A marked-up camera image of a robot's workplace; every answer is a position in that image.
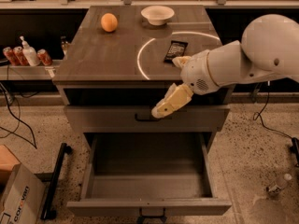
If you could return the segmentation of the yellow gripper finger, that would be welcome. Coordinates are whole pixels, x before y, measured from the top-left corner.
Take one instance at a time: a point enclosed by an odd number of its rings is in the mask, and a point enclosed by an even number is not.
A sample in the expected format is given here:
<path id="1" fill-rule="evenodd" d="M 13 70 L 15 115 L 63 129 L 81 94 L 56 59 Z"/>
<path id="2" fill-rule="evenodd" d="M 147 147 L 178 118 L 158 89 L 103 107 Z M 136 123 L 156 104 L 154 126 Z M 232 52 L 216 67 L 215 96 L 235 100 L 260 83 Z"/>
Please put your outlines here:
<path id="1" fill-rule="evenodd" d="M 182 69 L 184 65 L 188 62 L 190 59 L 190 56 L 178 56 L 172 60 L 172 63 L 177 67 Z"/>
<path id="2" fill-rule="evenodd" d="M 192 90 L 186 85 L 173 83 L 164 98 L 151 110 L 156 119 L 164 118 L 185 106 L 193 96 Z"/>

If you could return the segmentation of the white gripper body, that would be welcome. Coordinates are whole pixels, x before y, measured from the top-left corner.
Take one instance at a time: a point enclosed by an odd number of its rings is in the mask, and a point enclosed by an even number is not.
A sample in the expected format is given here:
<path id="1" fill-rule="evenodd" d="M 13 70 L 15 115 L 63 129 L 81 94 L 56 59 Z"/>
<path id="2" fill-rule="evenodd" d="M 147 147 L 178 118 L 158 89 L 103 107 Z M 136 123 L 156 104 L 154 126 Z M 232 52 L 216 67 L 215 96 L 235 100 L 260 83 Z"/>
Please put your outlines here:
<path id="1" fill-rule="evenodd" d="M 204 50 L 193 55 L 181 70 L 182 81 L 193 93 L 205 95 L 217 91 L 220 87 L 213 81 L 207 65 L 209 51 Z"/>

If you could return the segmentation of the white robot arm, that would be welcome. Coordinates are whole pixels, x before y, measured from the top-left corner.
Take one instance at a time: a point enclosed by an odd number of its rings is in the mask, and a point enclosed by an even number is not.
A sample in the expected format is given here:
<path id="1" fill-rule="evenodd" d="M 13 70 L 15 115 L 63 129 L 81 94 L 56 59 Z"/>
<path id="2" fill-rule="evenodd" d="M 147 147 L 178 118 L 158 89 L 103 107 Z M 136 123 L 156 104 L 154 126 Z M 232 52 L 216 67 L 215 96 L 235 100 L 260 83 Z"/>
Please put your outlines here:
<path id="1" fill-rule="evenodd" d="M 204 95 L 232 84 L 289 78 L 299 82 L 299 23 L 278 14 L 261 16 L 239 41 L 193 56 L 173 59 L 182 83 L 173 84 L 151 110 L 156 119 L 181 109 L 195 94 Z"/>

